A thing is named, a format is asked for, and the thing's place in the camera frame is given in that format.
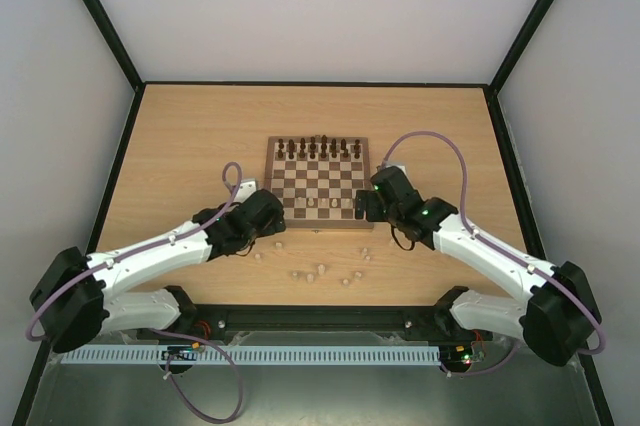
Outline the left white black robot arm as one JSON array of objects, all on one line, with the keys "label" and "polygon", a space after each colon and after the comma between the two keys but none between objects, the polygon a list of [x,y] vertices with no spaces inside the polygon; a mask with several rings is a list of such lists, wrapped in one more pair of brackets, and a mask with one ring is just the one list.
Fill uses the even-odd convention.
[{"label": "left white black robot arm", "polygon": [[164,234],[119,250],[84,255],[68,248],[31,292],[29,324],[42,326],[40,340],[56,353],[113,331],[185,326],[193,314],[182,290],[140,293],[138,286],[182,267],[235,255],[285,228],[281,201],[260,189],[242,202],[205,208]]}]

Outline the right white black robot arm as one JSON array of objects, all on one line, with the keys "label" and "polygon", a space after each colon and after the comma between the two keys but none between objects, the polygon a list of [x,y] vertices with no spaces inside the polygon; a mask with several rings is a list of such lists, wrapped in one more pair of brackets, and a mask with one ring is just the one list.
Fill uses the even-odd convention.
[{"label": "right white black robot arm", "polygon": [[396,166],[378,171],[372,189],[355,197],[355,216],[386,222],[412,245],[455,258],[506,292],[483,296],[468,290],[439,309],[436,325],[455,338],[480,329],[522,341],[543,361],[564,366],[586,355],[592,334],[601,335],[602,317],[585,272],[567,261],[554,265],[504,243],[469,222],[460,207],[423,199]]}]

